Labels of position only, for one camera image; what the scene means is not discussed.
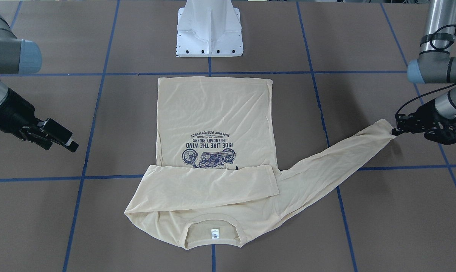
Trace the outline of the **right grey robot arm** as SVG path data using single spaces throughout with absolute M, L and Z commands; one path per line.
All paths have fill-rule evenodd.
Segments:
M 9 23 L 0 15 L 0 74 L 31 74 L 42 66 L 39 46 L 19 39 Z M 72 132 L 54 119 L 36 118 L 36 109 L 22 96 L 0 81 L 0 131 L 21 141 L 35 143 L 49 150 L 53 143 L 74 153 L 78 144 Z

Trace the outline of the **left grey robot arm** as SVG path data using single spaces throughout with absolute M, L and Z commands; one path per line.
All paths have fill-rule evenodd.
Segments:
M 408 64 L 408 80 L 415 84 L 447 83 L 447 93 L 411 114 L 395 114 L 394 136 L 423 133 L 429 141 L 456 143 L 456 57 L 450 55 L 456 39 L 456 0 L 431 0 L 420 53 Z

